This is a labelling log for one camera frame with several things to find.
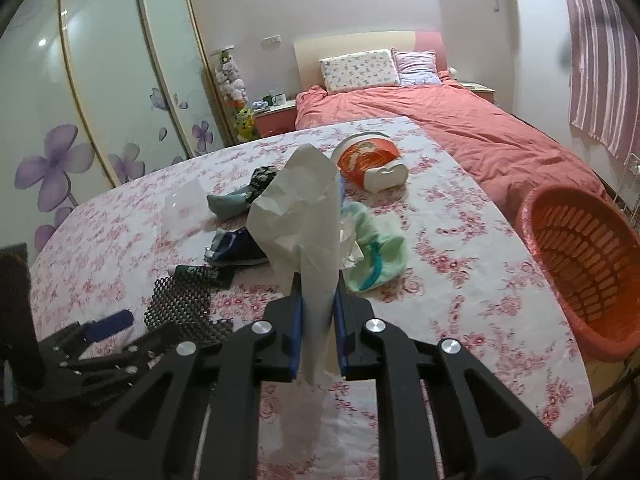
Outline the right nightstand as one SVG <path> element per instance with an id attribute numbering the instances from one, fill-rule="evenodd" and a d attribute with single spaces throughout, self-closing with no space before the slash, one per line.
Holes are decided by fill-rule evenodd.
<path id="1" fill-rule="evenodd" d="M 466 90 L 471 91 L 476 96 L 484 99 L 485 101 L 494 104 L 495 103 L 495 90 L 491 89 L 484 84 L 479 84 L 478 82 L 472 81 L 460 81 L 460 84 Z"/>

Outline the hanging plush toys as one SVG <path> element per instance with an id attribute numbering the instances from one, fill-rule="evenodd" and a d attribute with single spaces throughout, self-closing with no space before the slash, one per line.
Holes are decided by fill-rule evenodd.
<path id="1" fill-rule="evenodd" d="M 238 110 L 247 103 L 247 93 L 238 64 L 233 56 L 233 46 L 223 47 L 212 54 L 214 76 L 221 96 Z"/>

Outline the dark blue wrapper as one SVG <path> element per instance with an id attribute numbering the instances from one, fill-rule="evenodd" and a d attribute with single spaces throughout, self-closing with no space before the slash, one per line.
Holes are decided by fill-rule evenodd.
<path id="1" fill-rule="evenodd" d="M 226 231 L 218 229 L 205 248 L 204 260 L 211 266 L 258 266 L 268 257 L 258 246 L 245 226 Z"/>

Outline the teal patterned sock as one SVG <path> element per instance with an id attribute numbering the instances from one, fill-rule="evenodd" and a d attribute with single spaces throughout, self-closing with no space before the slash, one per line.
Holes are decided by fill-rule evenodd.
<path id="1" fill-rule="evenodd" d="M 227 221 L 244 214 L 250 209 L 250 205 L 270 185 L 278 170 L 273 166 L 261 166 L 255 169 L 250 177 L 250 182 L 242 188 L 226 194 L 209 194 L 206 197 L 209 211 L 219 220 Z"/>

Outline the black mesh sheet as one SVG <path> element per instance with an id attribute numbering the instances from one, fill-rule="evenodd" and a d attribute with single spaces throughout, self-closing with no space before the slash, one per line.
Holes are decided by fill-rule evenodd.
<path id="1" fill-rule="evenodd" d="M 154 282 L 153 293 L 143 321 L 148 330 L 171 325 L 182 340 L 199 346 L 222 344 L 233 333 L 230 318 L 214 320 L 210 314 L 208 288 L 193 280 L 172 276 Z"/>

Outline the yellow green plush toy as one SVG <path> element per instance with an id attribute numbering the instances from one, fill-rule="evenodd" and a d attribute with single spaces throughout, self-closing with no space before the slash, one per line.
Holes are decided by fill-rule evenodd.
<path id="1" fill-rule="evenodd" d="M 249 106 L 244 106 L 235 115 L 235 130 L 241 142 L 248 142 L 256 138 L 255 116 Z"/>

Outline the red white paper noodle bowl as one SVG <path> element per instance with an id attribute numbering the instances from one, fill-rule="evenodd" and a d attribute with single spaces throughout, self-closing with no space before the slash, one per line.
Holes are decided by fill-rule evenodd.
<path id="1" fill-rule="evenodd" d="M 370 193 L 403 186 L 409 177 L 398 147 L 382 132 L 349 136 L 334 148 L 331 160 L 348 182 Z"/>

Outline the pink striped curtain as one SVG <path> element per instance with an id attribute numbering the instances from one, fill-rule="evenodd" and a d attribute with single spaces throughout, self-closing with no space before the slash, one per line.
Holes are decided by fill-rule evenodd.
<path id="1" fill-rule="evenodd" d="M 639 38 L 615 0 L 566 0 L 568 121 L 623 162 L 639 151 Z"/>

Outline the floral white pillow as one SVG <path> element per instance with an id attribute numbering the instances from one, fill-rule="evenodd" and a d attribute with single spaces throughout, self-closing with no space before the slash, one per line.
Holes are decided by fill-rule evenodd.
<path id="1" fill-rule="evenodd" d="M 349 53 L 319 61 L 324 88 L 329 94 L 400 85 L 390 49 Z"/>

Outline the light green sock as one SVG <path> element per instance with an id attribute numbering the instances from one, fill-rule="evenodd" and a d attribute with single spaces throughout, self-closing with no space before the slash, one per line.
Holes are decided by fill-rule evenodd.
<path id="1" fill-rule="evenodd" d="M 362 203 L 347 203 L 342 215 L 354 227 L 355 243 L 362 255 L 345 269 L 346 287 L 351 292 L 370 292 L 399 278 L 408 266 L 407 243 L 401 232 L 376 220 Z"/>

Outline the salmon pink duvet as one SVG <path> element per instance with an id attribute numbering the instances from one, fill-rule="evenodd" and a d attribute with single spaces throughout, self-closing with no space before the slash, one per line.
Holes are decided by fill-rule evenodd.
<path id="1" fill-rule="evenodd" d="M 442 84 L 372 87 L 331 94 L 319 86 L 296 96 L 296 128 L 407 117 L 470 174 L 514 222 L 538 186 L 581 188 L 605 200 L 598 176 L 572 150 L 447 79 Z"/>

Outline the pink floral tablecloth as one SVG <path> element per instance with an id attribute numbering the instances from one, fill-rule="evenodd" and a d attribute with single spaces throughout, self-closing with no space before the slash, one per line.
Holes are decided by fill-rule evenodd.
<path id="1" fill-rule="evenodd" d="M 122 309 L 134 327 L 98 344 L 115 350 L 144 330 L 142 315 L 157 278 L 180 263 L 202 263 L 221 229 L 211 218 L 186 237 L 160 234 L 165 198 L 200 179 L 205 192 L 243 186 L 254 169 L 282 168 L 299 145 L 326 156 L 351 134 L 393 139 L 409 168 L 406 186 L 380 194 L 351 188 L 384 233 L 400 234 L 407 269 L 367 298 L 375 314 L 410 337 L 460 340 L 557 437 L 592 409 L 584 362 L 562 309 L 525 245 L 475 181 L 407 118 L 345 122 L 300 130 L 157 170 L 76 208 L 32 265 L 32 313 L 38 338 L 73 321 Z M 326 379 L 319 387 L 262 387 L 258 479 L 378 479 L 373 382 Z"/>

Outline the white green mug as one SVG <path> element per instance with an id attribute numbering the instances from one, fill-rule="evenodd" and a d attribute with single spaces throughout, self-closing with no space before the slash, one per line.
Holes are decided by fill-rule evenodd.
<path id="1" fill-rule="evenodd" d="M 273 93 L 271 99 L 273 106 L 281 106 L 286 102 L 286 95 L 284 92 Z"/>

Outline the pink left nightstand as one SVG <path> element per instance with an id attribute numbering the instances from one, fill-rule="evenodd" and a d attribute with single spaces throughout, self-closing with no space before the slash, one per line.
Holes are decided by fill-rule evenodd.
<path id="1" fill-rule="evenodd" d="M 296 116 L 296 103 L 293 100 L 270 107 L 269 110 L 255 115 L 257 133 L 261 138 L 268 138 L 292 132 L 295 130 Z"/>

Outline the beige pink headboard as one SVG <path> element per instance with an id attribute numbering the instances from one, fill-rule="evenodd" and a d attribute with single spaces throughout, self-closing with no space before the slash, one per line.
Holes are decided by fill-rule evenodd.
<path id="1" fill-rule="evenodd" d="M 448 68 L 445 45 L 439 32 L 427 30 L 390 30 L 389 32 L 353 32 L 352 34 L 306 39 L 294 44 L 296 64 L 303 90 L 323 87 L 319 60 L 360 51 L 398 49 L 434 50 L 437 70 Z"/>

